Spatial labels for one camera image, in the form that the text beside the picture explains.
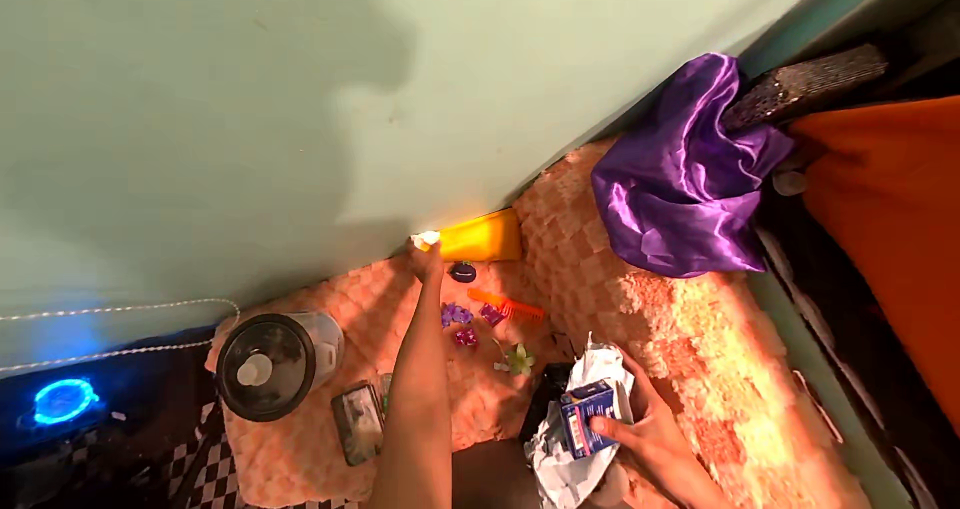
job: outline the black lid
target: black lid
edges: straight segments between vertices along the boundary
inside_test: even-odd
[[[316,369],[313,342],[303,326],[282,314],[261,314],[226,337],[217,359],[217,387],[238,416],[276,421],[304,400]]]

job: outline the blue box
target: blue box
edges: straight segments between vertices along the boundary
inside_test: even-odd
[[[566,447],[573,458],[584,458],[616,443],[591,430],[591,417],[602,415],[619,420],[614,392],[605,381],[595,381],[565,392],[559,398]]]

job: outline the white cord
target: white cord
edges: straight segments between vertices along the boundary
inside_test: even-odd
[[[161,304],[138,304],[134,306],[111,306],[105,308],[84,308],[82,310],[57,310],[54,312],[37,312],[34,314],[21,314],[17,316],[0,316],[0,322],[15,322],[17,320],[36,320],[39,318],[63,318],[66,316],[79,316],[81,314],[100,314],[106,312],[127,312],[129,310],[150,310],[154,308],[185,307],[188,305],[198,305],[201,303],[225,303],[233,307],[236,311],[236,317],[233,319],[232,330],[240,323],[240,307],[237,303],[228,298],[210,297],[194,298],[190,300],[179,300],[177,302],[162,302]],[[196,348],[213,342],[208,339],[193,343],[174,343],[169,345],[151,345],[148,347],[137,347],[135,349],[118,349],[116,351],[105,351],[103,353],[94,353],[92,355],[81,355],[78,357],[67,357],[65,359],[52,359],[49,361],[38,361],[36,363],[25,363],[23,365],[12,365],[9,367],[0,367],[0,373],[10,371],[19,371],[24,369],[35,369],[47,367],[50,365],[60,365],[63,363],[72,363],[74,361],[86,361],[88,359],[103,359],[106,357],[126,356],[127,354],[144,354],[147,352],[165,352],[167,350],[182,350],[184,348]]]

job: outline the phone case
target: phone case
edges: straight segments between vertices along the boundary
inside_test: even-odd
[[[383,416],[373,385],[364,383],[338,394],[330,405],[347,465],[359,466],[380,454]]]

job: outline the hand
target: hand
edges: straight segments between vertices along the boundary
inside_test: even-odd
[[[633,375],[630,410],[633,425],[609,417],[596,416],[590,429],[618,441],[644,467],[660,489],[681,506],[700,508],[732,507],[690,450],[690,444],[677,426],[670,406],[654,389],[650,378],[633,357],[620,349],[623,367]]]
[[[410,269],[420,282],[426,284],[428,280],[441,279],[444,276],[444,258],[440,257],[440,241],[424,252],[414,246],[412,239],[407,239],[407,257]]]

